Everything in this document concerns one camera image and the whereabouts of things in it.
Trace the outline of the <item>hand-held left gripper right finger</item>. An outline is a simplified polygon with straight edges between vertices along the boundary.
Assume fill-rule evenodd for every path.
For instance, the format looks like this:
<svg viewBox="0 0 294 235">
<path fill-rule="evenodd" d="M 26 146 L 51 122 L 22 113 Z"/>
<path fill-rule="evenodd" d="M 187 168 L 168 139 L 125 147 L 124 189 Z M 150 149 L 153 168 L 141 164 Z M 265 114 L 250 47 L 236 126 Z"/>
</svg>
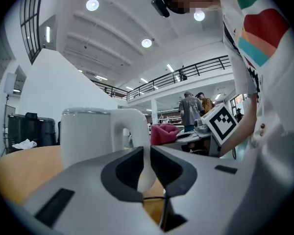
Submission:
<svg viewBox="0 0 294 235">
<path fill-rule="evenodd" d="M 150 148 L 151 166 L 164 187 L 161 228 L 167 235 L 223 235 L 242 201 L 257 151 L 241 161 Z"/>
</svg>

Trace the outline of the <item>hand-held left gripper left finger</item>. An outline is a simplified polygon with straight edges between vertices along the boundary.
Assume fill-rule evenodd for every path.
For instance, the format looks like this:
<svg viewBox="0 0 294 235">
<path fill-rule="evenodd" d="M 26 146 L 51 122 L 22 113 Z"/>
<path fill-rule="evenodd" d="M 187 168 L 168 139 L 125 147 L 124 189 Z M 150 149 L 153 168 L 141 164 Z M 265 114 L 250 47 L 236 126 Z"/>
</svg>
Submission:
<svg viewBox="0 0 294 235">
<path fill-rule="evenodd" d="M 64 235 L 160 235 L 137 190 L 143 154 L 137 147 L 78 162 L 35 190 L 23 207 Z"/>
</svg>

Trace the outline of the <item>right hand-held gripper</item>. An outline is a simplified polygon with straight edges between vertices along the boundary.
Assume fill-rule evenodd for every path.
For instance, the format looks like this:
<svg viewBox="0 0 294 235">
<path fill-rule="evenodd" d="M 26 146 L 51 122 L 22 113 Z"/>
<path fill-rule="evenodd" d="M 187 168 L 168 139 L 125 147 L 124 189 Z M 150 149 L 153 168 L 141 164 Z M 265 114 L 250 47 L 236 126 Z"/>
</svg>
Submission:
<svg viewBox="0 0 294 235">
<path fill-rule="evenodd" d="M 226 105 L 221 103 L 194 121 L 194 131 L 198 137 L 178 139 L 163 146 L 197 155 L 219 156 L 222 145 L 237 126 L 233 115 Z"/>
</svg>

